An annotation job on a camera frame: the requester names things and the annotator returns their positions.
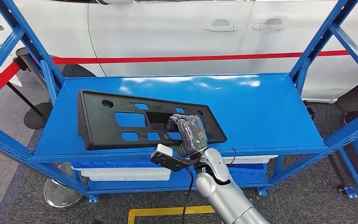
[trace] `white car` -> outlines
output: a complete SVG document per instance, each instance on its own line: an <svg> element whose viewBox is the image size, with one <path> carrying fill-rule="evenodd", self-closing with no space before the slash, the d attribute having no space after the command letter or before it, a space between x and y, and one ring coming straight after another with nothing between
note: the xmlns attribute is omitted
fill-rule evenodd
<svg viewBox="0 0 358 224"><path fill-rule="evenodd" d="M58 57L214 56L302 52L337 1L183 1L101 5L14 0ZM358 44L358 4L342 25ZM0 44L11 32L0 15ZM15 50L1 70L11 63ZM323 51L344 50L333 37ZM169 63L81 64L96 76L287 72L298 57ZM335 102L358 85L348 55L310 66L302 98Z"/></svg>

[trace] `blue shelf surface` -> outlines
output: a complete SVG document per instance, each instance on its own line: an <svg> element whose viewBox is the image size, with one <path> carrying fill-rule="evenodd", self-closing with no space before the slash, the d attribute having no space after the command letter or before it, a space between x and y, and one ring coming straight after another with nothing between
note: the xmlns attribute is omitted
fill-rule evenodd
<svg viewBox="0 0 358 224"><path fill-rule="evenodd" d="M235 183L240 188L269 186L267 173L258 176L235 176ZM88 189L92 194L132 193L132 192L154 192L170 190L187 190L190 184L190 174L184 172L171 172L168 181L88 181Z"/></svg>
<svg viewBox="0 0 358 224"><path fill-rule="evenodd" d="M268 149L268 153L279 154L278 149L287 148L301 154L327 148L287 73L82 77L64 80L34 151L35 159L53 161L60 155L60 160L76 161L74 158L81 156L102 158L104 154L132 155L135 160L150 157L152 147L85 150L77 135L76 97L80 90L208 105L227 136L225 143L209 147L230 150L230 154L235 149L237 156L247 155L247 150L263 154Z"/></svg>

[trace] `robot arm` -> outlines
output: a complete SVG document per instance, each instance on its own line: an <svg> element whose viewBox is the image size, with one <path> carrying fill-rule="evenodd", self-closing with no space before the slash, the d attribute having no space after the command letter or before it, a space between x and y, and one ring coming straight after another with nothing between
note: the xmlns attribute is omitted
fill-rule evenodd
<svg viewBox="0 0 358 224"><path fill-rule="evenodd" d="M197 168L195 186L225 224L269 224L233 181L216 149L206 149L200 162L205 166Z"/></svg>
<svg viewBox="0 0 358 224"><path fill-rule="evenodd" d="M169 156L165 152L170 148L159 144L151 161L173 171L194 165L198 192L208 200L225 224L269 224L233 181L220 153L206 147L201 120L197 116L175 114L170 121L178 126L182 137L177 153L182 157L190 155L190 159Z"/></svg>

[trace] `yellow floor marking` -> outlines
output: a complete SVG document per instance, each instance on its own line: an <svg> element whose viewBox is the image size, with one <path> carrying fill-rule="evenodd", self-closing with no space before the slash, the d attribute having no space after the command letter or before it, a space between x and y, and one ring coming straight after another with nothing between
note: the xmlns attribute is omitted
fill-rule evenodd
<svg viewBox="0 0 358 224"><path fill-rule="evenodd" d="M171 216L181 215L183 207L174 208L156 208L156 209L130 209L128 212L128 224L135 223L135 217L137 216ZM203 214L214 213L215 211L209 205L205 206L191 206L186 208L185 214Z"/></svg>

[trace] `car door handle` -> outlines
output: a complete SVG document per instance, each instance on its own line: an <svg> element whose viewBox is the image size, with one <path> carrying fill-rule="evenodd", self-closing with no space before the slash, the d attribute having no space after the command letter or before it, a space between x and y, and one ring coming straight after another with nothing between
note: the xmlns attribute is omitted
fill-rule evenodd
<svg viewBox="0 0 358 224"><path fill-rule="evenodd" d="M283 30L283 29L287 29L288 25L287 24L265 24L265 23L257 23L255 25L253 25L252 27L254 30Z"/></svg>
<svg viewBox="0 0 358 224"><path fill-rule="evenodd" d="M230 24L228 20L225 19L217 19L212 22L212 25L208 25L204 27L205 30L209 31L237 31L239 29L235 24Z"/></svg>

